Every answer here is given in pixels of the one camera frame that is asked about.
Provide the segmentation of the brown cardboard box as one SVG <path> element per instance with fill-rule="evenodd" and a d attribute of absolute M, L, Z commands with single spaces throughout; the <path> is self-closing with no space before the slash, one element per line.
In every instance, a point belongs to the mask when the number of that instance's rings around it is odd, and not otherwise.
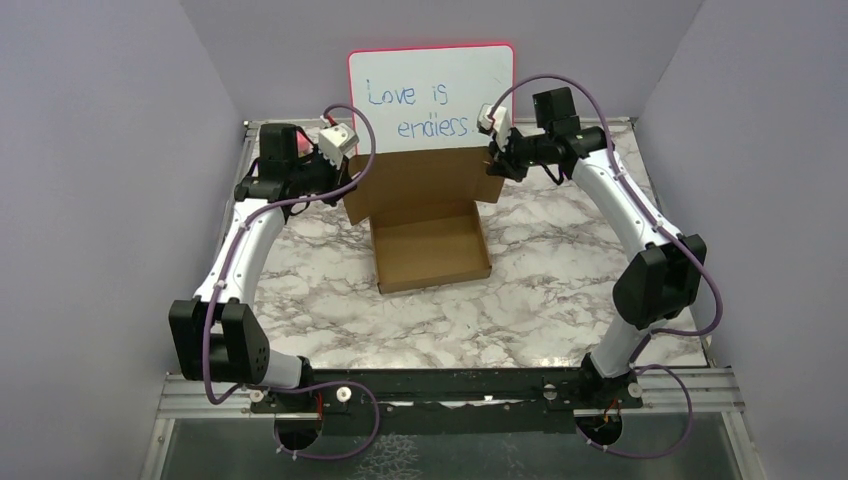
<path fill-rule="evenodd" d="M 485 147 L 354 156 L 365 178 L 343 198 L 349 221 L 368 221 L 378 291 L 403 291 L 485 279 L 492 260 L 478 210 L 504 185 L 486 168 Z"/>

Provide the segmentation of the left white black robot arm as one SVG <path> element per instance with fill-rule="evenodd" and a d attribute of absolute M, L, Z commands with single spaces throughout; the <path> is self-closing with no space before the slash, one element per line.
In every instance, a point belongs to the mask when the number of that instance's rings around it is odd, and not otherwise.
<path fill-rule="evenodd" d="M 299 126 L 268 123 L 258 133 L 259 154 L 236 184 L 233 215 L 221 249 L 200 287 L 172 303 L 170 325 L 183 376 L 193 381 L 276 388 L 285 407 L 313 401 L 304 358 L 270 347 L 254 298 L 270 248 L 311 196 L 333 205 L 351 190 L 348 162 L 359 138 L 344 124 L 310 139 Z"/>

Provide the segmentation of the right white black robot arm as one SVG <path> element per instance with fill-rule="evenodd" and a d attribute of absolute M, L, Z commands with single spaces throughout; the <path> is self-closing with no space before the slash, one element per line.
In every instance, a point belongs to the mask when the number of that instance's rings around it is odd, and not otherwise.
<path fill-rule="evenodd" d="M 600 343 L 584 357 L 579 398 L 600 407 L 624 389 L 631 364 L 651 336 L 696 299 L 706 245 L 667 224 L 631 179 L 607 124 L 583 127 L 568 87 L 533 97 L 540 133 L 523 135 L 501 100 L 481 108 L 477 125 L 490 136 L 490 176 L 522 181 L 530 168 L 555 166 L 595 203 L 620 241 L 628 265 L 612 290 L 616 311 Z"/>

